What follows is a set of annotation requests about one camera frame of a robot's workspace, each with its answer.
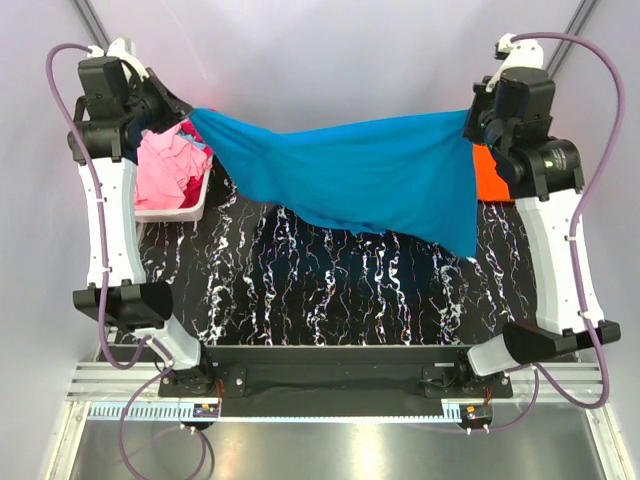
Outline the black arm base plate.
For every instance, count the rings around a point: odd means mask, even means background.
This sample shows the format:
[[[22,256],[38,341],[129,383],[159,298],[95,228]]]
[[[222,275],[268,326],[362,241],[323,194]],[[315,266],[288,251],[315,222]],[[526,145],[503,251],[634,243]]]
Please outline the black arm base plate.
[[[442,414],[444,400],[511,398],[505,374],[473,378],[466,351],[456,346],[212,347],[220,388],[165,380],[159,394],[204,400],[220,393],[223,419],[268,421],[425,419]]]

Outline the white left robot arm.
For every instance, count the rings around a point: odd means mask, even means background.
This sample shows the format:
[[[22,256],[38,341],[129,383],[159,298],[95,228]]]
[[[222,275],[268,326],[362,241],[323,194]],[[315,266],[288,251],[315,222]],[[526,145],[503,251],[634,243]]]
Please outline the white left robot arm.
[[[170,383],[196,396],[215,386],[204,346],[173,314],[166,282],[146,279],[136,235],[134,189],[137,149],[145,131],[162,133],[192,111],[155,73],[118,56],[82,60],[84,91],[68,144],[79,167],[90,232],[87,285],[72,294],[75,308],[100,325],[130,334],[163,360]]]

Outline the blue t shirt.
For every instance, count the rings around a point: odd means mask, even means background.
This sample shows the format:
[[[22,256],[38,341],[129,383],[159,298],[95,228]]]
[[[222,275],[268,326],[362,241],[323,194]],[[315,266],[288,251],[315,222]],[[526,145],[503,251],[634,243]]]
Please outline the blue t shirt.
[[[476,254],[477,187],[467,113],[387,118],[275,133],[197,109],[190,120],[239,193],[305,222],[395,233]]]

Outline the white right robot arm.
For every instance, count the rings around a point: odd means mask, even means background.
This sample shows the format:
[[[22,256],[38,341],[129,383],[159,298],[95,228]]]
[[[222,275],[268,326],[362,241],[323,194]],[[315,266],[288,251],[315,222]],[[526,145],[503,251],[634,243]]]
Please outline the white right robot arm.
[[[468,351],[454,384],[476,396],[490,375],[610,344],[618,323],[605,319],[590,277],[576,214],[585,185],[577,147],[550,136],[555,84],[538,68],[512,67],[474,86],[465,138],[488,147],[525,227],[535,277],[535,321],[508,323]]]

